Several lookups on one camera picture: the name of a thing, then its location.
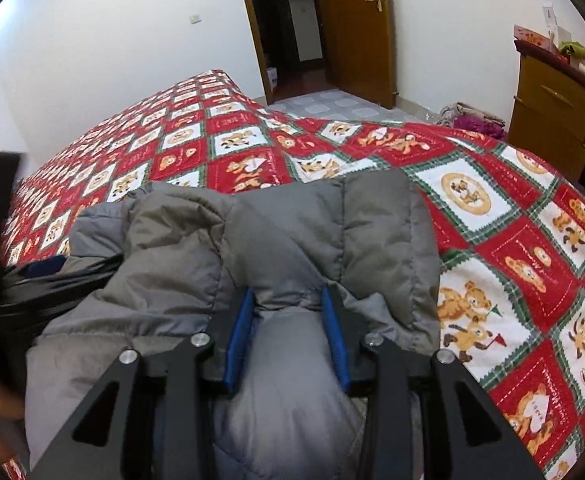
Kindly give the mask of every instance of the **quilted fabric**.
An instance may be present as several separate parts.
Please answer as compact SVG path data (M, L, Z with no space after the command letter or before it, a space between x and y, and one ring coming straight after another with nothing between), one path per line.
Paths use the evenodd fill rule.
M423 191L437 232L442 346L560 478L585 446L585 199L503 142L429 124L298 118L210 71L102 122L24 180L5 261L66 253L80 211L148 180L232 193L394 166Z

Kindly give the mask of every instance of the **gray puffer jacket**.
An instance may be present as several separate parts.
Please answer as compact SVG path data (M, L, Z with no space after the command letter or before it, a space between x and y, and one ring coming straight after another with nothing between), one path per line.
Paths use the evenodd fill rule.
M28 354L34 465L126 348L205 330L237 285L258 308L239 393L214 407L222 480L354 478L365 402L340 390L320 309L327 283L402 348L439 346L439 256L428 209L399 170L239 195L150 183L85 210L64 270L124 252L106 288L57 318Z

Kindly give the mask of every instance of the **green cloth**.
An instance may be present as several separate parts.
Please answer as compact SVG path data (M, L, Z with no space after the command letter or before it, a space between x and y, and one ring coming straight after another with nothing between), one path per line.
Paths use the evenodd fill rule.
M565 41L559 46L559 51L564 56L575 56L585 59L585 46L578 41Z

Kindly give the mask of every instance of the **red floor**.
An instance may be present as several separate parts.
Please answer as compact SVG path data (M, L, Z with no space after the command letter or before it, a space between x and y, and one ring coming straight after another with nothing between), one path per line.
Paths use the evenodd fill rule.
M281 101L290 97L313 94L314 92L332 88L335 88L335 85L329 83L326 79L325 69L308 70L282 78L274 90L274 100Z

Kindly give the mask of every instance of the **dark blue fabric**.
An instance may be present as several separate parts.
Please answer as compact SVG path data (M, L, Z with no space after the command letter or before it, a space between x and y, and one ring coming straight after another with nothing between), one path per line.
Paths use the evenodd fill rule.
M239 315L232 329L230 342L228 343L228 353L226 354L226 373L224 374L223 382L229 392L234 392L239 383L241 375L241 368L244 364L244 356L246 354L246 347L248 346L248 339L250 338L250 330L252 328L252 313L255 304L255 294L249 288L244 297L244 301L239 309Z
M50 276L59 272L64 263L66 263L66 256L53 256L47 260L28 265L22 271L22 276L28 279Z
M348 374L348 352L346 351L346 342L341 333L335 307L330 300L329 290L324 288L321 293L321 319L324 323L324 330L329 339L330 352L332 353L333 366L337 379L343 391L350 389L350 375Z

